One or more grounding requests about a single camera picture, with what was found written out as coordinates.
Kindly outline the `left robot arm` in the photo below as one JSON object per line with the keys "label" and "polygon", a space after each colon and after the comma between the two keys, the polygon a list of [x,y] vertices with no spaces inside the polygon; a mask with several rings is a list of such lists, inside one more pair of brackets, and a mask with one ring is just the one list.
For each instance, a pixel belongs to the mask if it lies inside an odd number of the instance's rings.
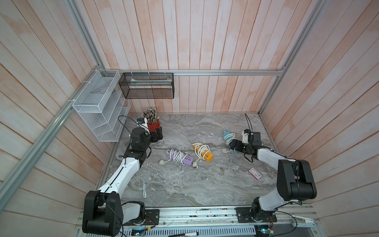
{"label": "left robot arm", "polygon": [[150,132],[144,127],[131,131],[130,143],[116,172],[98,190],[88,192],[84,199],[84,233],[115,237],[126,223],[146,223],[145,204],[140,201],[121,203],[121,196],[131,178],[150,156],[151,153],[147,153],[150,144]]}

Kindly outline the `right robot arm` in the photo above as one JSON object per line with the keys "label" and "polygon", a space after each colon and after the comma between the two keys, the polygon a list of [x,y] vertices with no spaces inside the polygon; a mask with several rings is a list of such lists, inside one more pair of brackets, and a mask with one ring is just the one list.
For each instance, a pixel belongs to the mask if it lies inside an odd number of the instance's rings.
{"label": "right robot arm", "polygon": [[228,141],[227,146],[265,162],[277,171],[276,189],[252,202],[251,218],[254,221],[270,219],[278,208],[289,203],[302,204],[305,200],[316,198],[317,189],[308,161],[292,159],[269,147],[244,144],[237,139]]}

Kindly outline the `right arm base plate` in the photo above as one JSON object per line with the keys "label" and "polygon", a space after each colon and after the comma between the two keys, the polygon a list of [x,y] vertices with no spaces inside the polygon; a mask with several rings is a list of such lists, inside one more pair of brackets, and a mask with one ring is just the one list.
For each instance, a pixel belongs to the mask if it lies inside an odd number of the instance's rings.
{"label": "right arm base plate", "polygon": [[277,222],[275,212],[263,211],[255,207],[237,207],[236,216],[239,223]]}

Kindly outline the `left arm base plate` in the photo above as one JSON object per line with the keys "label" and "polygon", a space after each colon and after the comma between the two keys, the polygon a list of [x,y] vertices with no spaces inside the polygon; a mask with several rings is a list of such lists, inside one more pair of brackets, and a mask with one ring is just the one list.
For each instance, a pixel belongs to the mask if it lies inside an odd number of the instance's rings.
{"label": "left arm base plate", "polygon": [[159,209],[147,209],[145,210],[145,214],[142,217],[138,217],[136,219],[125,222],[123,226],[157,226],[159,224]]}

